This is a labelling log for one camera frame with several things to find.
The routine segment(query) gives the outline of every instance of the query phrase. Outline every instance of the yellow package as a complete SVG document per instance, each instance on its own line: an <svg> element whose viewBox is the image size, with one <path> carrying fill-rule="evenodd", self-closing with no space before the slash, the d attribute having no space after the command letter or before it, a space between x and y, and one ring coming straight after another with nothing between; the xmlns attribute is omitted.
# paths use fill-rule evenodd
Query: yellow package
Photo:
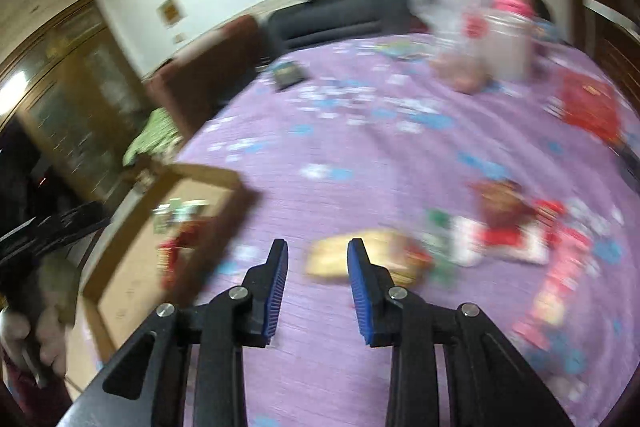
<svg viewBox="0 0 640 427"><path fill-rule="evenodd" d="M322 279L348 279L347 246L354 237L362 238L369 260L388 269L395 284L409 286L422 274L424 266L409 262L403 254L406 238L394 229L360 230L316 241L306 261L306 273Z"/></svg>

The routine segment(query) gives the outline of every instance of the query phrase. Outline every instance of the brown sofa armrest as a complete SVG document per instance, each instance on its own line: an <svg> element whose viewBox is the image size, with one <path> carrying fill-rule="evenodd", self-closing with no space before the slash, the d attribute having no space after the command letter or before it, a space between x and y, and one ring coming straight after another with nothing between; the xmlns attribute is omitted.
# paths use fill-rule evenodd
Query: brown sofa armrest
<svg viewBox="0 0 640 427"><path fill-rule="evenodd" d="M219 110L228 87L257 65L263 48L255 19L239 17L176 52L148 81L148 92L188 140Z"/></svg>

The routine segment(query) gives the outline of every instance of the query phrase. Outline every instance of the open cardboard box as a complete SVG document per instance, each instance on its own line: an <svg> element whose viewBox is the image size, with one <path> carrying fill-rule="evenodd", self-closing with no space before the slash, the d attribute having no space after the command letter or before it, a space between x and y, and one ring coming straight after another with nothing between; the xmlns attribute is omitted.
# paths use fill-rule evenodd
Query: open cardboard box
<svg viewBox="0 0 640 427"><path fill-rule="evenodd" d="M184 307L193 302L222 260L253 197L235 171L189 164L162 170L115 232L81 291L84 318L103 363L158 304ZM209 201L204 216L211 220L177 270L175 285L164 291L156 247L168 234L154 234L153 209L170 198Z"/></svg>

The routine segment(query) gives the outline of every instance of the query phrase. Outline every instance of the red package in box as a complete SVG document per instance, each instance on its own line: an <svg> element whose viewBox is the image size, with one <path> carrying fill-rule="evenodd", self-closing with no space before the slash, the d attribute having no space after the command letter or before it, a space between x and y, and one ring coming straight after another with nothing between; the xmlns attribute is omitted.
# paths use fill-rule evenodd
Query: red package in box
<svg viewBox="0 0 640 427"><path fill-rule="evenodd" d="M618 100L613 86L586 74L566 71L562 85L566 123L593 133L605 143L620 135Z"/></svg>

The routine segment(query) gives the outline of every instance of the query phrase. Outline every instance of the silver screw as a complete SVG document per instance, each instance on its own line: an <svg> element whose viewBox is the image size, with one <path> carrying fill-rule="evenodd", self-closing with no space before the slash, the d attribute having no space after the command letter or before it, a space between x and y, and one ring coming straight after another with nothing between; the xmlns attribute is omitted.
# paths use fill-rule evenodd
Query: silver screw
<svg viewBox="0 0 640 427"><path fill-rule="evenodd" d="M402 300L407 295L409 295L409 292L402 288L402 286L394 286L393 288L389 288L389 297L391 297L393 300Z"/></svg>
<svg viewBox="0 0 640 427"><path fill-rule="evenodd" d="M462 304L462 314L465 317L478 317L480 313L480 308L478 308L477 304L473 304L473 302L467 302Z"/></svg>
<svg viewBox="0 0 640 427"><path fill-rule="evenodd" d="M168 302L160 304L158 308L156 308L156 315L158 315L158 317L168 317L169 315L173 315L174 312L175 306L173 304L169 304Z"/></svg>
<svg viewBox="0 0 640 427"><path fill-rule="evenodd" d="M249 290L244 286L234 286L229 290L229 297L234 301L244 299L247 295L249 295Z"/></svg>

